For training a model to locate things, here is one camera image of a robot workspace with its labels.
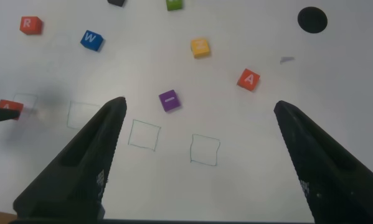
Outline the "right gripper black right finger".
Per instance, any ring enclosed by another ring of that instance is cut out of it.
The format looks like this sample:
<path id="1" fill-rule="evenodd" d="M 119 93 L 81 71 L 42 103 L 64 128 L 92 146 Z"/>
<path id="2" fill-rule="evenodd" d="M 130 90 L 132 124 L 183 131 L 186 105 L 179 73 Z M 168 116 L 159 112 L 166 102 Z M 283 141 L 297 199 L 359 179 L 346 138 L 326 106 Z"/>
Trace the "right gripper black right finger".
<path id="1" fill-rule="evenodd" d="M 296 106 L 274 113 L 315 223 L 373 223 L 373 172 Z"/>

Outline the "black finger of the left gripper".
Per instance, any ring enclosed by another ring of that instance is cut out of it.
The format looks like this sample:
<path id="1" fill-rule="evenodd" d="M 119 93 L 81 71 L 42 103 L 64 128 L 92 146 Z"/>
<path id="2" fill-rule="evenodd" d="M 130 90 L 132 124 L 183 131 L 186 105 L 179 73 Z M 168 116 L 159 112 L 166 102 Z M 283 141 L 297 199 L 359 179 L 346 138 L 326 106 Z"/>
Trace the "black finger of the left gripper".
<path id="1" fill-rule="evenodd" d="M 20 103 L 0 100 L 0 122 L 15 119 L 18 120 L 20 117 Z"/>

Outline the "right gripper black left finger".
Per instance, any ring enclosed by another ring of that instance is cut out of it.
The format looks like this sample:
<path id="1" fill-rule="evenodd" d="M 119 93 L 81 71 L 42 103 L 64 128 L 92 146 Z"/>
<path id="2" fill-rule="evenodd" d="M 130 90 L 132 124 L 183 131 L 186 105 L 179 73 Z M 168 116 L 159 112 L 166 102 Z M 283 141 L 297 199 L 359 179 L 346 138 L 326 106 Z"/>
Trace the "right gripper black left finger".
<path id="1" fill-rule="evenodd" d="M 126 100 L 105 103 L 15 199 L 20 219 L 98 220 Z"/>

